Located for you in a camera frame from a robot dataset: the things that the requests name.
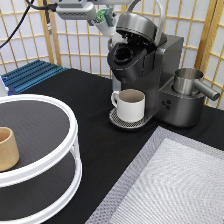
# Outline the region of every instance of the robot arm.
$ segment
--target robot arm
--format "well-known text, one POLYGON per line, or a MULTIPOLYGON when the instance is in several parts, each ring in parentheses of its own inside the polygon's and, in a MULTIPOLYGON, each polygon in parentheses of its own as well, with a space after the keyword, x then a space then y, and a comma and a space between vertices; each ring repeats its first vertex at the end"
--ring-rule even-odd
POLYGON ((130 4, 132 0, 50 0, 56 3, 56 13, 64 20, 87 20, 90 25, 95 25, 105 36, 110 36, 115 31, 116 24, 114 6, 130 4), (100 25, 97 20, 95 5, 106 5, 104 11, 105 22, 100 25))

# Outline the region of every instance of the black tabletop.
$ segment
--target black tabletop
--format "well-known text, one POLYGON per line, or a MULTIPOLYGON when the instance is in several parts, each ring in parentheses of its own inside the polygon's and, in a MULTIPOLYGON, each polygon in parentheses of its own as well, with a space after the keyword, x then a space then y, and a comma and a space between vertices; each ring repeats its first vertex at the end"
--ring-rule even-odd
POLYGON ((153 120, 141 130, 125 132, 108 119, 113 108, 109 79, 71 69, 24 93, 65 102, 79 124, 82 181, 71 202, 47 224, 85 223, 158 126, 224 150, 224 111, 221 110, 204 107, 201 121, 193 128, 178 129, 153 120))

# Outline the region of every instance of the silver metal panel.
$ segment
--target silver metal panel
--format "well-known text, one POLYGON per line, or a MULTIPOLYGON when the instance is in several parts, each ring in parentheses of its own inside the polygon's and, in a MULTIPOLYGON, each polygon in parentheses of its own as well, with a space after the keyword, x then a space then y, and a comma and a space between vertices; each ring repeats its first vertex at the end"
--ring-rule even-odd
POLYGON ((110 190, 110 192, 106 195, 104 200, 100 203, 100 205, 86 222, 86 224, 109 223, 112 215, 117 211, 117 208, 122 203, 125 196, 128 194, 133 184, 136 182, 137 178, 139 177, 143 169, 147 166, 148 162, 151 160, 164 139, 176 141, 190 148, 197 149, 199 152, 203 152, 207 155, 224 160, 223 151, 158 127, 151 138, 147 141, 143 149, 140 151, 140 153, 131 162, 131 164, 110 190))
POLYGON ((200 120, 205 96, 185 96, 176 93, 171 78, 158 93, 155 118, 177 127, 190 127, 200 120))
POLYGON ((117 32, 120 33, 120 31, 135 33, 153 42, 157 27, 144 16, 126 12, 120 15, 117 23, 117 32))
POLYGON ((223 160, 165 139, 107 223, 221 224, 223 171, 223 160))

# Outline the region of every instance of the gray fabric mat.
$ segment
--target gray fabric mat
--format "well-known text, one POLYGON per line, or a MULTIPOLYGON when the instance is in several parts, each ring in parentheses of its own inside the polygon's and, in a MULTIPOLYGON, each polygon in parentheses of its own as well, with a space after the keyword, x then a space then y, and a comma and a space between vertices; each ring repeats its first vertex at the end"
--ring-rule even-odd
POLYGON ((110 224, 224 221, 224 160, 165 139, 110 224))
POLYGON ((25 218, 47 208, 65 193, 74 175, 75 160, 69 152, 39 176, 0 188, 0 222, 25 218))
POLYGON ((158 127, 86 224, 109 223, 112 215, 165 138, 224 160, 222 151, 158 127))
POLYGON ((15 134, 20 153, 15 170, 56 149, 67 136, 70 122, 59 107, 27 100, 0 104, 0 127, 11 128, 15 134))

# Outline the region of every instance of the white coffee mug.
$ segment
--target white coffee mug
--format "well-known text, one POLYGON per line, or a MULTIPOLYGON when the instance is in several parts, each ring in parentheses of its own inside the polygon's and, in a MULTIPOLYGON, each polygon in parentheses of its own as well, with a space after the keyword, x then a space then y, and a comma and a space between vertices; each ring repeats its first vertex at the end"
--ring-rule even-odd
POLYGON ((117 108, 117 116, 122 121, 134 123, 144 117, 145 95, 138 90, 127 89, 122 92, 114 91, 111 96, 111 101, 117 108))

